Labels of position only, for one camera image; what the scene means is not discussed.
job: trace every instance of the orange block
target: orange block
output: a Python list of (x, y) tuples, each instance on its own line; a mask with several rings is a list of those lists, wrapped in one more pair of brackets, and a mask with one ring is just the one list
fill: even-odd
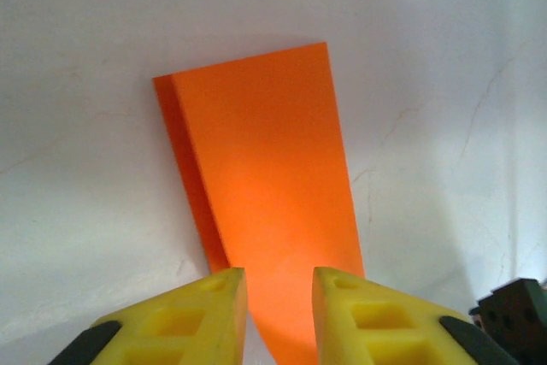
[(205, 254), (273, 358), (316, 364), (314, 268), (363, 276), (326, 44), (154, 79)]

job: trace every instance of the white wall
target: white wall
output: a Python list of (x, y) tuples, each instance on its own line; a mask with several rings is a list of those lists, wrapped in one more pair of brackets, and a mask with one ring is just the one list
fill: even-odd
[(150, 79), (319, 40), (368, 277), (547, 275), (544, 0), (0, 0), (2, 364), (207, 273)]

